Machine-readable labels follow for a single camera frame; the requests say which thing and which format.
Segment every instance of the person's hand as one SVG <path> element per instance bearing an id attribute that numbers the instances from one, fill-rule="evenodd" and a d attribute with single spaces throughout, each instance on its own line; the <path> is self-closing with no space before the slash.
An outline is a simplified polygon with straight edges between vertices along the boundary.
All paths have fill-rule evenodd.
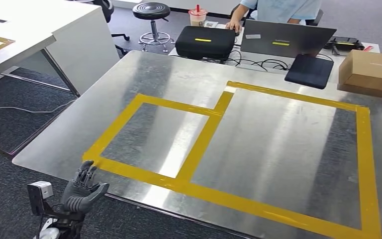
<path id="1" fill-rule="evenodd" d="M 235 32 L 236 33 L 239 33 L 241 32 L 241 24 L 239 24 L 239 21 L 236 21 L 236 20 L 231 20 L 230 22 L 228 22 L 226 24 L 226 29 L 235 29 Z"/>
<path id="2" fill-rule="evenodd" d="M 74 179 L 68 182 L 62 195 L 62 209 L 65 212 L 86 214 L 92 205 L 99 200 L 108 190 L 108 183 L 93 185 L 93 174 L 97 167 L 92 166 L 93 161 L 85 161 L 76 171 Z"/>

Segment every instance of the stool base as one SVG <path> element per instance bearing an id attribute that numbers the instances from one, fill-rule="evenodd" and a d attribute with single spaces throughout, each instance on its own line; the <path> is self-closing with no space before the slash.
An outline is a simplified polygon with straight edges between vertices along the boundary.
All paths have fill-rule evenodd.
<path id="1" fill-rule="evenodd" d="M 166 43 L 171 42 L 171 44 L 175 44 L 175 41 L 169 36 L 169 34 L 158 31 L 156 34 L 152 32 L 144 33 L 140 36 L 140 40 L 138 43 L 143 44 L 143 51 L 147 51 L 147 45 L 158 46 L 163 45 L 163 52 L 168 52 L 166 48 Z"/>

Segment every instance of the black chair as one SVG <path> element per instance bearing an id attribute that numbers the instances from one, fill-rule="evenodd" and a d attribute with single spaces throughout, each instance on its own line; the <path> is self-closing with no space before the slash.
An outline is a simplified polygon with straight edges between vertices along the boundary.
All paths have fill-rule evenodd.
<path id="1" fill-rule="evenodd" d="M 231 12 L 231 15 L 230 15 L 230 18 L 232 17 L 233 13 L 235 12 L 235 10 L 239 7 L 239 4 L 233 8 L 232 12 Z M 244 17 L 244 22 L 242 23 L 242 26 L 245 26 L 245 20 L 247 19 L 250 19 L 251 18 L 251 13 L 254 12 L 255 10 L 257 9 L 257 6 L 255 7 L 255 9 L 250 9 L 248 10 L 248 13 L 247 15 Z M 318 14 L 317 14 L 317 17 L 316 19 L 312 19 L 312 20 L 305 20 L 305 23 L 308 25 L 308 26 L 318 26 L 321 18 L 323 17 L 323 10 L 319 10 L 318 11 Z"/>
<path id="2" fill-rule="evenodd" d="M 168 52 L 166 48 L 166 43 L 171 42 L 175 44 L 175 41 L 165 32 L 157 31 L 156 21 L 158 19 L 166 19 L 167 16 L 171 14 L 171 9 L 163 4 L 158 2 L 144 2 L 140 3 L 132 9 L 132 13 L 136 18 L 143 20 L 151 20 L 151 32 L 144 33 L 140 36 L 138 43 L 143 44 L 143 51 L 146 51 L 146 46 L 163 46 L 163 52 Z"/>
<path id="3" fill-rule="evenodd" d="M 73 0 L 73 1 L 82 2 L 82 3 L 93 3 L 94 5 L 101 6 L 101 10 L 103 11 L 103 16 L 106 19 L 107 23 L 110 22 L 110 19 L 112 17 L 112 13 L 115 11 L 113 4 L 110 0 Z M 129 41 L 129 36 L 127 36 L 125 33 L 111 34 L 111 36 L 112 37 L 123 36 L 126 41 Z M 118 45 L 115 45 L 115 47 L 118 50 L 120 50 L 123 55 L 128 53 L 122 47 L 120 47 Z"/>

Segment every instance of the stool seat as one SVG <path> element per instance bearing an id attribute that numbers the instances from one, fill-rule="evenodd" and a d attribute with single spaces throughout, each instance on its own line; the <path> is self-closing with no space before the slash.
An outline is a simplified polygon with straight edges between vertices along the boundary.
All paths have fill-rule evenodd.
<path id="1" fill-rule="evenodd" d="M 132 13 L 139 19 L 157 20 L 169 16 L 171 9 L 163 3 L 144 2 L 136 5 L 132 9 Z"/>

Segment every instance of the black stool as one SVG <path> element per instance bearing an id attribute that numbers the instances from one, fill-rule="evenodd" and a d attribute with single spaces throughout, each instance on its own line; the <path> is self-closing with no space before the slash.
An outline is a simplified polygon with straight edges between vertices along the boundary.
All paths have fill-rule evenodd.
<path id="1" fill-rule="evenodd" d="M 143 51 L 146 51 L 146 46 L 158 46 L 163 45 L 163 52 L 168 52 L 166 49 L 166 43 L 171 42 L 175 44 L 175 41 L 169 36 L 169 34 L 157 31 L 156 22 L 157 19 L 165 19 L 165 17 L 171 14 L 171 9 L 163 4 L 158 2 L 144 2 L 136 5 L 132 12 L 134 16 L 139 19 L 151 20 L 152 31 L 144 33 L 140 36 L 138 43 L 143 44 Z"/>

